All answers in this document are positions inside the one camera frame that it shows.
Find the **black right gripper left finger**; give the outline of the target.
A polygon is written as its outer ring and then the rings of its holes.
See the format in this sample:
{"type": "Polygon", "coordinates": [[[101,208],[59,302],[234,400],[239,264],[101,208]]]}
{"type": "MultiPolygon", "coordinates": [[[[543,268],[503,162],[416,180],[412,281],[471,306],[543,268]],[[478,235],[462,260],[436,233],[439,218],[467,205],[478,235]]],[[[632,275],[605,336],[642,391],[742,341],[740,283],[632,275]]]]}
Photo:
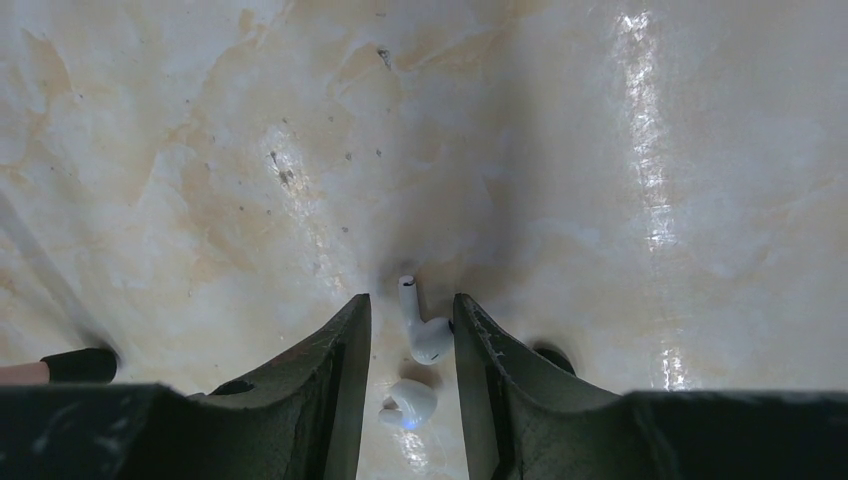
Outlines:
{"type": "Polygon", "coordinates": [[[208,394],[161,384],[1,390],[5,479],[353,479],[371,301],[208,394]]]}

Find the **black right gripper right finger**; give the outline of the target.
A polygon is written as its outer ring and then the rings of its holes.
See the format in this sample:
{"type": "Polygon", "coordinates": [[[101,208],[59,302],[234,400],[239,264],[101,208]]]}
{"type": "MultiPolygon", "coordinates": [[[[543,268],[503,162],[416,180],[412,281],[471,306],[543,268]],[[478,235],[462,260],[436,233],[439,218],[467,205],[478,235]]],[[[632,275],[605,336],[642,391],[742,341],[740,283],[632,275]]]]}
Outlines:
{"type": "Polygon", "coordinates": [[[617,395],[453,301],[473,479],[843,479],[847,397],[822,391],[617,395]]]}

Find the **white earbud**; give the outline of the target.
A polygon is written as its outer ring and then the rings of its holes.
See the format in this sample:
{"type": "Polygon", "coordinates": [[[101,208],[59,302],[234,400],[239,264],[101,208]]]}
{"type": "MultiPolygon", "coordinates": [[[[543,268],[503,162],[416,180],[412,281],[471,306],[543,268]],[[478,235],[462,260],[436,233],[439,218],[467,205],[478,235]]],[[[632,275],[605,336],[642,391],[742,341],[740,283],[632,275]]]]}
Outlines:
{"type": "Polygon", "coordinates": [[[382,424],[415,430],[427,423],[438,405],[436,392],[421,382],[400,379],[388,391],[393,408],[383,408],[378,413],[382,424]]]}
{"type": "Polygon", "coordinates": [[[448,317],[422,319],[417,282],[412,275],[398,279],[398,295],[413,359],[421,365],[438,363],[454,345],[451,320],[448,317]]]}

